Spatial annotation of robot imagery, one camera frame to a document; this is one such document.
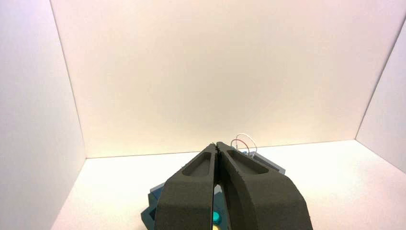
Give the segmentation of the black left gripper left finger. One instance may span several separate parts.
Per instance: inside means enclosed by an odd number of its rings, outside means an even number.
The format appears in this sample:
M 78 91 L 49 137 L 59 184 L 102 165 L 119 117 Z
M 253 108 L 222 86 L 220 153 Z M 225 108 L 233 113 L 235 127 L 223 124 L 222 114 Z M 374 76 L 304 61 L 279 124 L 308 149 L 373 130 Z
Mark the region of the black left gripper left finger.
M 216 145 L 210 143 L 164 183 L 156 208 L 156 230 L 212 229 L 216 164 Z

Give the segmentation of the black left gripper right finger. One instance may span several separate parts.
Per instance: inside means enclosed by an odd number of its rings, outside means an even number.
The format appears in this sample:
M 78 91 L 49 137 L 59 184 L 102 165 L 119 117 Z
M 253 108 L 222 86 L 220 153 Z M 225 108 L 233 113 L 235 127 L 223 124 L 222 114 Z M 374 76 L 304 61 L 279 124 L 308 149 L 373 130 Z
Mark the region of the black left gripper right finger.
M 306 201 L 289 177 L 223 142 L 217 150 L 230 230 L 313 228 Z

